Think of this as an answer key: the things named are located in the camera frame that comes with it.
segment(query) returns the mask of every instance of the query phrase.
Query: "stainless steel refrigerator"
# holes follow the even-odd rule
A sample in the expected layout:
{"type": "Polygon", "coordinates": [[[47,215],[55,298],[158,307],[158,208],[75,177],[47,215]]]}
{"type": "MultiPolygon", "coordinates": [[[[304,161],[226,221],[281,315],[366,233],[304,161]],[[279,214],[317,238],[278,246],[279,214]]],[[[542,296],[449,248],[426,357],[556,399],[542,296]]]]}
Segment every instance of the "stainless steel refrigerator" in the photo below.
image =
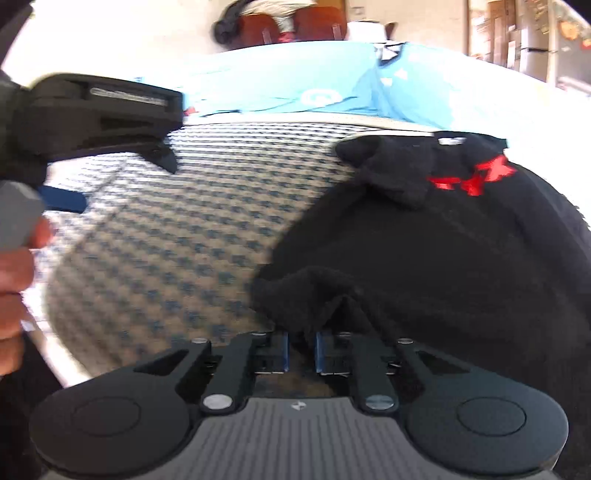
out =
{"type": "Polygon", "coordinates": [[[591,25],[561,0],[516,0],[508,66],[591,95],[591,25]]]}

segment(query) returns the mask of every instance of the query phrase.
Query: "metal screw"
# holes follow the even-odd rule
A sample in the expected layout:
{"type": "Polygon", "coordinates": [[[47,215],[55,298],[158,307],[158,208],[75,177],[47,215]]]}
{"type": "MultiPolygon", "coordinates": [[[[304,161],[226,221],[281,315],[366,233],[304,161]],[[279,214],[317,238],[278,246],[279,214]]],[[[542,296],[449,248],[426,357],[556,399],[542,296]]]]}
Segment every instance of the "metal screw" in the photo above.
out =
{"type": "Polygon", "coordinates": [[[203,405],[210,410],[223,410],[224,408],[231,406],[232,402],[232,397],[219,393],[208,395],[203,399],[203,405]]]}
{"type": "Polygon", "coordinates": [[[370,395],[365,404],[372,410],[388,410],[394,406],[394,400],[387,395],[370,395]]]}

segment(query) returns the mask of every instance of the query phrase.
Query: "wooden cabinet door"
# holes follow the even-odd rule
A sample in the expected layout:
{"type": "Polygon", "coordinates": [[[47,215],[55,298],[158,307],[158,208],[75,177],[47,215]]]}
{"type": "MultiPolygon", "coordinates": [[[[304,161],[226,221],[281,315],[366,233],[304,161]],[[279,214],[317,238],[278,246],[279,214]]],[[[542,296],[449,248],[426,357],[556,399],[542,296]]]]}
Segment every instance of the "wooden cabinet door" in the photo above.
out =
{"type": "Polygon", "coordinates": [[[507,54],[509,50],[509,25],[506,2],[510,1],[498,0],[488,3],[491,62],[502,67],[507,66],[507,54]]]}

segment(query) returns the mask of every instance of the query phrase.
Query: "gray handle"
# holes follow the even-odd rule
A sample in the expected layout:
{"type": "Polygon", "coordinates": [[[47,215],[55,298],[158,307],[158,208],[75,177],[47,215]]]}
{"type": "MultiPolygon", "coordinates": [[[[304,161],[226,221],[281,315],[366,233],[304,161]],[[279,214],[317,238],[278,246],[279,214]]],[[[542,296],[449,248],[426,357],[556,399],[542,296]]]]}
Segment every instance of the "gray handle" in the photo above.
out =
{"type": "Polygon", "coordinates": [[[0,181],[0,252],[23,246],[44,209],[43,200],[31,187],[0,181]]]}

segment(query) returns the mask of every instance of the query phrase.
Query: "black circular pad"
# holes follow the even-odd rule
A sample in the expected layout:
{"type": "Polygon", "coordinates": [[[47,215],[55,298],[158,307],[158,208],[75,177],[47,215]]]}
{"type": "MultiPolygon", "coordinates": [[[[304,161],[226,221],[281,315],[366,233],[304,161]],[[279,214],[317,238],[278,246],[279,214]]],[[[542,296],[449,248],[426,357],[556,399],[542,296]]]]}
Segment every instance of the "black circular pad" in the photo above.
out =
{"type": "Polygon", "coordinates": [[[503,398],[473,398],[457,409],[460,423],[486,437],[503,437],[525,425],[525,412],[517,403],[503,398]]]}
{"type": "Polygon", "coordinates": [[[435,377],[427,387],[405,426],[419,450],[454,471],[533,473],[551,468],[566,442],[564,411],[533,388],[489,372],[435,377]]]}
{"type": "Polygon", "coordinates": [[[83,434],[111,437],[134,428],[141,411],[139,405],[128,398],[97,398],[79,407],[72,415],[72,422],[83,434]]]}
{"type": "Polygon", "coordinates": [[[172,455],[189,428],[185,402],[164,378],[144,374],[132,381],[105,375],[59,391],[30,422],[39,454],[72,476],[140,473],[172,455]]]}

